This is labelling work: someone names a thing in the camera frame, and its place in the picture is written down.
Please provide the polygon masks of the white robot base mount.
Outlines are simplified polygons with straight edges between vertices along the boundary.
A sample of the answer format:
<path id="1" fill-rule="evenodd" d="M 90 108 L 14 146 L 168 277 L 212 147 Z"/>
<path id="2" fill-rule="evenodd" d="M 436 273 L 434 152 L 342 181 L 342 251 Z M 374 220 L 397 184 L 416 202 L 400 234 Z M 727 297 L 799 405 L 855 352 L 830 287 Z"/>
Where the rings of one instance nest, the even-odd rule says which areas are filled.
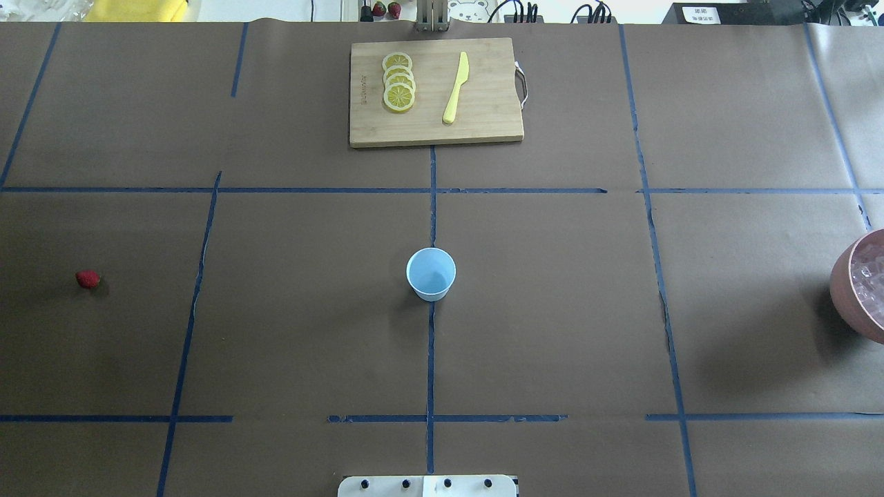
<path id="1" fill-rule="evenodd" d="M 517 478 L 505 474 L 351 476 L 338 496 L 519 496 Z"/>

